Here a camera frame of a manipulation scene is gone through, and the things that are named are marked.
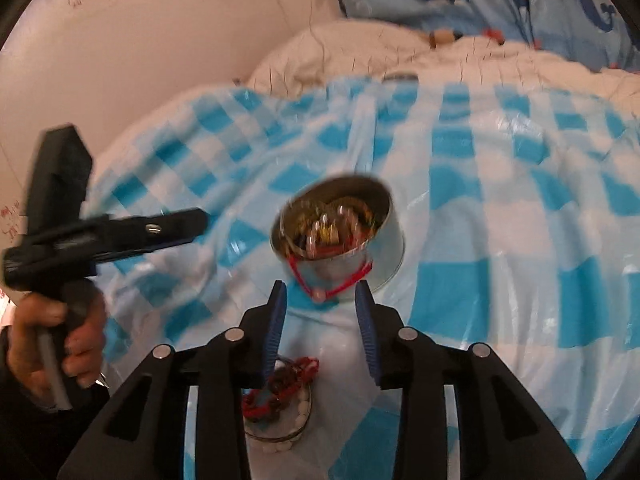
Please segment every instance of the silver screw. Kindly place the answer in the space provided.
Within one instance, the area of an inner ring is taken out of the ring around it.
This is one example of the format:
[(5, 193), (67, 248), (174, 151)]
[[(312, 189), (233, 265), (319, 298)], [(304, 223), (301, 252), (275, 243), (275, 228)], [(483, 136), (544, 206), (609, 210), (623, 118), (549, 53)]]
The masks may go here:
[(162, 232), (162, 228), (158, 224), (145, 225), (145, 231), (150, 235), (159, 235)]
[(398, 337), (403, 341), (413, 341), (418, 337), (418, 333), (415, 328), (411, 328), (410, 326), (405, 326), (398, 330)]
[(227, 341), (231, 341), (235, 343), (236, 341), (240, 341), (244, 337), (244, 330), (241, 328), (230, 328), (225, 332), (225, 339)]
[(156, 359), (164, 359), (171, 355), (171, 347), (169, 345), (158, 345), (154, 348), (153, 356)]
[(489, 355), (491, 355), (491, 349), (484, 343), (475, 344), (471, 349), (471, 351), (474, 353), (474, 355), (478, 357), (484, 358), (484, 357), (489, 357)]

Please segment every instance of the white bedding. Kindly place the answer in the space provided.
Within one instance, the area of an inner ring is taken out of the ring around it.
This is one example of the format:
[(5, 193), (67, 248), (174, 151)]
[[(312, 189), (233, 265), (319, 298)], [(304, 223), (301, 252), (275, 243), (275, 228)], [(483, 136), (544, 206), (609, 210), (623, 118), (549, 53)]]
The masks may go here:
[(247, 86), (277, 97), (299, 97), (344, 75), (415, 73), (422, 83), (465, 82), (469, 86), (516, 85), (519, 90), (558, 88), (610, 100), (621, 112), (640, 116), (640, 75), (623, 70), (590, 72), (524, 43), (503, 46), (465, 37), (431, 49), (424, 34), (373, 20), (340, 20), (309, 28), (271, 52)]

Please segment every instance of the checkered tablecloth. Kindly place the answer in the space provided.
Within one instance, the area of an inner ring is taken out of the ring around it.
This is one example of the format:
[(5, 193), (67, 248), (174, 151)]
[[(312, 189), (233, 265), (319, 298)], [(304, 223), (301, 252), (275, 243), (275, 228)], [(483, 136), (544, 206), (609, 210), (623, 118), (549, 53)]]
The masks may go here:
[[(399, 399), (368, 378), (353, 303), (314, 305), (268, 241), (300, 189), (371, 172), (407, 241), (376, 300), (440, 343), (494, 346), (595, 478), (640, 413), (639, 131), (607, 102), (561, 91), (356, 78), (295, 102), (203, 92), (91, 190), (90, 214), (210, 215), (193, 244), (100, 268), (105, 355), (125, 378), (158, 343), (197, 346), (235, 325), (284, 279), (280, 351), (316, 355), (322, 372), (304, 438), (277, 456), (252, 450), (254, 478), (390, 478)], [(455, 472), (453, 416), (449, 435)]]

